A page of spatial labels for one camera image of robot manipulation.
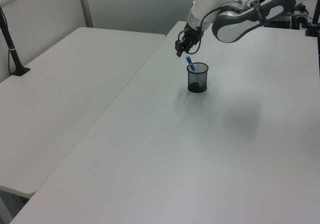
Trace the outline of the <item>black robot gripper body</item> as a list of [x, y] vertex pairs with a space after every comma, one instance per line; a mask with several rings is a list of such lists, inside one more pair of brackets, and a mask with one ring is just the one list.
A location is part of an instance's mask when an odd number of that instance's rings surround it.
[[200, 29], [193, 29], [189, 25], [186, 25], [183, 29], [183, 37], [180, 42], [183, 44], [184, 41], [193, 41], [194, 46], [200, 41], [202, 33]]

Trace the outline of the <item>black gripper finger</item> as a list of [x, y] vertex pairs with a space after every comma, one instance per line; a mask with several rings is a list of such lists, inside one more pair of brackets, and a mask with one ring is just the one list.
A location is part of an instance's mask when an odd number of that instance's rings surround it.
[[183, 42], [183, 51], [187, 54], [190, 53], [191, 48], [194, 46], [194, 42], [190, 40], [185, 40]]
[[180, 58], [182, 54], [184, 53], [184, 46], [181, 43], [180, 40], [176, 40], [174, 44], [175, 50], [176, 50], [176, 55]]

